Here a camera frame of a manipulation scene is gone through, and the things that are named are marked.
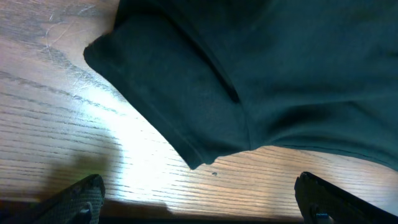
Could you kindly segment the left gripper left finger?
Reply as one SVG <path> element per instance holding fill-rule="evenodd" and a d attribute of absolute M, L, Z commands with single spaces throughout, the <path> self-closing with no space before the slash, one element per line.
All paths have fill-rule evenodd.
<path fill-rule="evenodd" d="M 92 174 L 2 224 L 98 224 L 104 204 L 102 176 Z"/>

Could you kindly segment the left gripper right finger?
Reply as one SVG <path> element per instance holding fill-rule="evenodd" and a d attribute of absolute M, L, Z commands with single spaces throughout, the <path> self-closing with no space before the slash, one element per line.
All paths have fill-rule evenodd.
<path fill-rule="evenodd" d="M 309 224 L 395 224 L 397 216 L 313 175 L 302 172 L 295 182 L 295 198 Z"/>

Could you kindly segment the black t-shirt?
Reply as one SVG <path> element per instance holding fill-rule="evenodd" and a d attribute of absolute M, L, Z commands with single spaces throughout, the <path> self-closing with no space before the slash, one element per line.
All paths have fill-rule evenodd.
<path fill-rule="evenodd" d="M 121 1 L 84 58 L 192 169 L 262 146 L 397 169 L 396 1 Z"/>

